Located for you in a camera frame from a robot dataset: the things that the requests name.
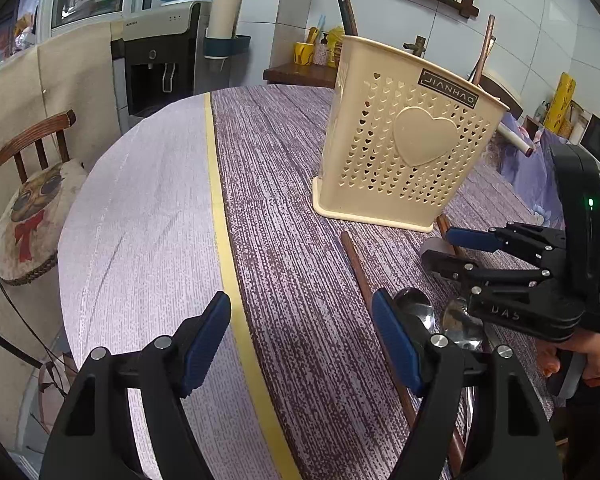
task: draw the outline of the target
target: beige plastic holder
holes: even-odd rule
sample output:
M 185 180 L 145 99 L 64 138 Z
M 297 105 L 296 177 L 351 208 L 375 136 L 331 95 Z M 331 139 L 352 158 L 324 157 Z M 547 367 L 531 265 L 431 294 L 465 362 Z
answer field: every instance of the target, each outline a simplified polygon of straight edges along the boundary
M 507 110 L 433 63 L 346 36 L 314 209 L 430 232 Z

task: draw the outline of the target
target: faucet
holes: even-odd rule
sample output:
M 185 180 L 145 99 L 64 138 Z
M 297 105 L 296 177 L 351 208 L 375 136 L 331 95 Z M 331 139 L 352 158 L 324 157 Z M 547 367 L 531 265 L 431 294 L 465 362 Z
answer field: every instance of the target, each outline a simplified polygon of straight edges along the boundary
M 405 43 L 403 47 L 407 50 L 413 50 L 414 56 L 422 57 L 422 54 L 424 54 L 426 50 L 426 47 L 424 46 L 425 41 L 427 41 L 427 38 L 416 36 L 415 43 Z

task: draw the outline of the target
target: yellow stripe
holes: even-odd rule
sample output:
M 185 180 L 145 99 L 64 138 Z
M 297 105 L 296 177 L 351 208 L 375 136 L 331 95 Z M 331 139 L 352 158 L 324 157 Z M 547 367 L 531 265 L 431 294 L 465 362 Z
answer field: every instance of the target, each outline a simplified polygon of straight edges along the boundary
M 234 257 L 229 244 L 229 231 L 224 216 L 224 199 L 220 184 L 220 169 L 216 153 L 216 131 L 214 116 L 211 110 L 211 95 L 205 94 L 206 116 L 206 154 L 209 165 L 209 181 L 211 183 L 211 207 L 214 215 L 216 230 L 216 247 L 220 260 L 220 273 L 225 293 L 231 298 L 231 327 L 234 332 L 235 344 L 240 356 L 242 370 L 251 395 L 251 402 L 260 423 L 260 429 L 269 447 L 269 452 L 276 469 L 283 480 L 301 480 L 296 462 L 291 450 L 286 444 L 285 435 L 273 409 L 269 391 L 260 371 L 256 351 L 253 348 L 247 317 L 242 307 L 238 277 L 235 272 Z

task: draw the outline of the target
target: chair seat cushion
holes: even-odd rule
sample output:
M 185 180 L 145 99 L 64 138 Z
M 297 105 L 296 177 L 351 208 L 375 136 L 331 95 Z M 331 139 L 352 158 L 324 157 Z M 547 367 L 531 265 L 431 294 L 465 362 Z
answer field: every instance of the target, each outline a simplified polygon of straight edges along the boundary
M 64 220 L 87 173 L 76 160 L 39 171 L 11 197 L 0 218 L 0 277 L 30 283 L 55 266 Z

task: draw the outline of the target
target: round table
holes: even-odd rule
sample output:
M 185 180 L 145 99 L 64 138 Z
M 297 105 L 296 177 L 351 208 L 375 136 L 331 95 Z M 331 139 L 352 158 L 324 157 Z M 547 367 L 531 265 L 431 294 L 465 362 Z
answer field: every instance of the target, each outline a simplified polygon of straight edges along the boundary
M 233 88 L 167 106 L 97 162 L 62 232 L 62 311 L 79 365 L 96 346 L 135 351 L 173 333 L 233 287 L 230 328 L 204 385 L 183 401 L 219 480 L 384 480 L 400 454 L 408 427 L 341 231 L 372 288 L 417 286 L 438 317 L 455 294 L 422 270 L 418 248 L 428 235 L 312 209 L 332 95 Z M 480 230 L 534 222 L 481 163 L 445 213 Z M 482 259 L 523 265 L 507 254 Z M 496 331 L 550 413 L 529 339 Z M 159 478 L 138 392 L 130 405 L 142 466 Z

